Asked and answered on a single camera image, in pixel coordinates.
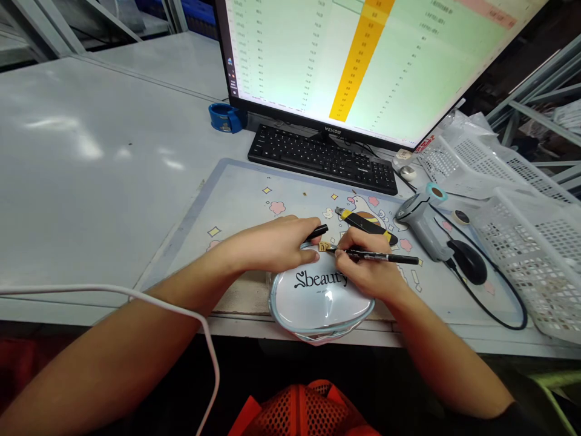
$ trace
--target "keyboard key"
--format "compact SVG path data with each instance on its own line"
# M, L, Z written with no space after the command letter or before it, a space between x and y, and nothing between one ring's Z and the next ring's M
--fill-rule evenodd
M322 170L323 169L323 166L320 163L306 162L304 160L296 159L292 156L288 156L285 154L280 157L280 160L283 160L284 162L289 162L290 164L297 164L297 165L300 165L302 167L313 168L315 170Z

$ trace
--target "desk mat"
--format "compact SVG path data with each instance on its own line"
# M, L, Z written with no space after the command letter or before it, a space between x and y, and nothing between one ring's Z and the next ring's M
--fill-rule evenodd
M405 201L348 185L291 173L289 171L222 159L204 184L183 221L169 237L162 253L152 264L141 290L184 267L227 237L248 227L294 214L317 216L329 226L323 240L337 243L348 225L335 213L347 208L372 220L397 235L395 254L417 256L420 265L398 265L409 286L447 323L496 325L471 299L456 276L441 262L433 262L404 223L394 220ZM454 239L464 238L449 223L440 224ZM432 223L436 236L446 243L444 230ZM478 241L471 226L465 233ZM230 314L268 314L266 274L248 272L236 281L216 307ZM520 320L518 304L510 290L488 267L484 285L471 289L493 313L505 322ZM393 320L387 308L378 303L369 319Z

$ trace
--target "computer monitor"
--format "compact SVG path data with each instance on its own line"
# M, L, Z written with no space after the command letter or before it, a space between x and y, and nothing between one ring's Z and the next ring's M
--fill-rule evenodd
M413 150L547 0L215 0L230 104Z

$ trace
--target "yellow box cutter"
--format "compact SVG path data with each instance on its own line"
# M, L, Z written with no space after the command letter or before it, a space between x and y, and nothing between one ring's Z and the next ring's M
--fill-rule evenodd
M382 226L374 224L362 216L357 215L357 213L353 213L352 211L343 208L335 208L335 213L347 224L352 225L359 230L363 230L366 233L382 234L386 237L389 245L396 245L398 243L398 238L395 235L389 233Z

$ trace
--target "black marker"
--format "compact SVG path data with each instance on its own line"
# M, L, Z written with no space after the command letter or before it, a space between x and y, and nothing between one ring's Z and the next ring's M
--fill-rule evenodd
M329 248L327 251L334 253L336 248ZM408 263L409 265L419 265L419 259L413 256L401 256L399 254L376 253L357 249L347 249L345 253L351 259L379 260L382 262Z
M320 236L322 234L325 234L329 231L329 227L326 224L320 225L319 227L317 227L316 229L313 230L313 233L311 233L310 235L307 236L307 239L305 239L305 242L310 241L311 239L316 238L317 236Z

